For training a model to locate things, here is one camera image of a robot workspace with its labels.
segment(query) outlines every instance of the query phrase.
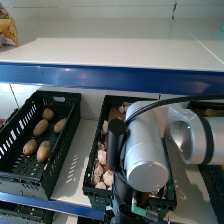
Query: crate handle hole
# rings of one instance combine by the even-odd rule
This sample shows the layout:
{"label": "crate handle hole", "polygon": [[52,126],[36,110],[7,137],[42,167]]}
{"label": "crate handle hole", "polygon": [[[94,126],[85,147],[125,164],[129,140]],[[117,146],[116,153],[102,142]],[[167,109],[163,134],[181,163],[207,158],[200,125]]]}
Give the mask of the crate handle hole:
{"label": "crate handle hole", "polygon": [[9,144],[8,140],[6,140],[6,144],[10,148],[10,144]]}
{"label": "crate handle hole", "polygon": [[56,96],[53,96],[53,100],[56,101],[56,102],[65,102],[65,98],[64,97],[56,97]]}
{"label": "crate handle hole", "polygon": [[13,144],[13,141],[12,141],[12,139],[10,137],[9,137],[9,141],[10,141],[11,144]]}

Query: white shelf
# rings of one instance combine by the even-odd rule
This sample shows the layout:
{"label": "white shelf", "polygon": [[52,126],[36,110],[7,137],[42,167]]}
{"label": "white shelf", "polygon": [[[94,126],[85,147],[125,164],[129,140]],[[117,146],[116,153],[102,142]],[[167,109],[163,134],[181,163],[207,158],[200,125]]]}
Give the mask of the white shelf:
{"label": "white shelf", "polygon": [[52,224],[76,224],[77,221],[77,216],[55,213]]}
{"label": "white shelf", "polygon": [[221,32],[224,19],[178,19],[178,22],[224,64],[224,32]]}
{"label": "white shelf", "polygon": [[80,120],[51,199],[91,207],[82,186],[97,123],[94,120]]}
{"label": "white shelf", "polygon": [[[0,61],[224,71],[224,50],[208,51],[182,25],[200,26],[195,20],[16,19],[19,45],[0,49]],[[217,29],[207,23],[213,36],[204,37],[216,45],[223,21],[212,21]]]}
{"label": "white shelf", "polygon": [[[82,185],[97,123],[94,120],[81,119],[51,199],[91,206],[88,197],[83,195]],[[184,164],[178,151],[169,144],[168,153],[176,186],[177,208],[168,212],[165,219],[190,224],[217,223],[197,165]],[[64,223],[70,224],[69,220],[74,217],[68,217],[61,214],[58,219],[68,220]]]}

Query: black plastic crate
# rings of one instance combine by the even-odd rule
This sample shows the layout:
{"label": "black plastic crate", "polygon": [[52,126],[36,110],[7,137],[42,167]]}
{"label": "black plastic crate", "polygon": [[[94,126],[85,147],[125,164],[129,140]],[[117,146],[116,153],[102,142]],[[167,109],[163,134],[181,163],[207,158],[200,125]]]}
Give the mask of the black plastic crate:
{"label": "black plastic crate", "polygon": [[51,224],[54,212],[9,202],[0,202],[0,216],[4,220],[14,223]]}
{"label": "black plastic crate", "polygon": [[137,101],[145,101],[145,100],[156,100],[156,99],[144,99],[144,98],[137,98],[137,97],[125,97],[125,96],[109,96],[106,95],[104,98],[104,102],[101,108],[101,113],[99,117],[99,122],[97,125],[96,134],[94,137],[92,149],[89,155],[89,162],[86,168],[84,181],[83,181],[83,193],[89,197],[91,206],[95,210],[104,211],[106,205],[111,203],[111,190],[103,190],[103,189],[96,189],[91,186],[91,178],[93,176],[93,169],[94,169],[94,162],[96,153],[98,150],[98,142],[102,140],[102,125],[104,120],[108,120],[110,109],[113,107],[119,107],[124,102],[134,103]]}
{"label": "black plastic crate", "polygon": [[[0,191],[50,198],[80,121],[80,100],[78,93],[37,91],[0,130]],[[24,156],[22,149],[33,138],[33,129],[45,108],[52,109],[55,115],[47,131],[35,139],[38,146],[49,140],[52,149],[48,159],[39,163],[36,153]],[[62,131],[55,134],[55,123],[65,117]]]}
{"label": "black plastic crate", "polygon": [[[198,116],[204,116],[203,112],[206,109],[223,110],[224,103],[192,101],[188,104],[188,108]],[[198,165],[198,168],[204,179],[218,223],[224,223],[224,171],[220,165]]]}
{"label": "black plastic crate", "polygon": [[[149,101],[149,100],[156,100],[156,99],[144,99],[144,98],[135,98],[135,97],[121,97],[121,96],[105,96],[104,98],[95,138],[94,138],[91,153],[89,156],[88,166],[87,166],[85,176],[84,176],[84,181],[83,181],[83,193],[89,197],[92,208],[95,210],[104,211],[106,205],[109,205],[111,203],[111,196],[112,196],[112,191],[96,189],[94,187],[91,187],[91,178],[93,176],[94,161],[95,161],[96,153],[98,150],[98,141],[101,141],[102,139],[101,130],[102,130],[103,122],[104,120],[108,120],[108,115],[111,108],[119,107],[124,102],[134,103],[136,101],[146,101],[146,100]],[[176,208],[176,191],[175,191],[172,178],[170,178],[170,180],[167,183],[166,197],[168,198],[167,200],[152,198],[151,203],[153,203],[154,208],[157,211],[166,210],[167,212],[168,210],[174,210]]]}
{"label": "black plastic crate", "polygon": [[18,111],[18,109],[14,109],[13,113],[2,123],[2,125],[0,126],[0,130],[7,125],[7,123],[15,116],[16,112]]}

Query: white wall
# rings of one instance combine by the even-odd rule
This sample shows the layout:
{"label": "white wall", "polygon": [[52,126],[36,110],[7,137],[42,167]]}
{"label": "white wall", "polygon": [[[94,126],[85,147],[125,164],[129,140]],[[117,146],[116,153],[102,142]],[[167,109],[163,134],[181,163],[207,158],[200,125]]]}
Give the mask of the white wall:
{"label": "white wall", "polygon": [[[133,97],[145,97],[145,98],[153,98],[158,99],[159,94],[154,93],[136,93],[136,92],[122,92],[122,91],[111,91],[111,90],[93,90],[93,89],[78,89],[78,88],[62,88],[62,87],[39,87],[34,85],[19,85],[19,84],[12,84],[12,89],[15,94],[16,100],[21,107],[25,101],[37,90],[41,91],[56,91],[56,92],[72,92],[72,93],[81,93],[82,100],[81,100],[81,118],[86,119],[96,119],[98,120],[101,107],[103,104],[104,96],[105,95],[116,95],[116,96],[133,96]],[[7,86],[4,88],[4,95],[12,95],[11,89],[6,89]],[[8,118],[7,115],[10,115],[11,108],[17,108],[15,104],[14,98],[9,99],[8,102],[3,101],[2,105],[10,105],[10,108],[1,107],[0,110],[0,119]]]}
{"label": "white wall", "polygon": [[224,18],[224,0],[1,0],[14,18]]}
{"label": "white wall", "polygon": [[0,83],[0,119],[7,119],[18,108],[9,84]]}

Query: shelf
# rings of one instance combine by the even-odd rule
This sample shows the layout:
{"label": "shelf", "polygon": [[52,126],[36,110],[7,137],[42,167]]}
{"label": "shelf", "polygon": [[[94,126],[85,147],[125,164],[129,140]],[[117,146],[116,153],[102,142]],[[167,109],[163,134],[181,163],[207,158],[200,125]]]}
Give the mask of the shelf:
{"label": "shelf", "polygon": [[223,21],[209,21],[17,19],[19,45],[0,49],[0,82],[177,95],[221,93]]}
{"label": "shelf", "polygon": [[[2,48],[1,62],[224,70],[224,64],[198,44],[178,20],[17,19],[15,22],[19,45]],[[214,22],[223,23],[221,19]]]}
{"label": "shelf", "polygon": [[[82,192],[84,172],[97,123],[95,120],[81,119],[50,201],[7,193],[0,193],[1,200],[103,220],[103,212],[92,210],[88,197]],[[168,212],[165,220],[174,223],[215,224],[216,217],[197,165],[184,164],[178,151],[169,144],[167,146],[176,186],[177,208]]]}

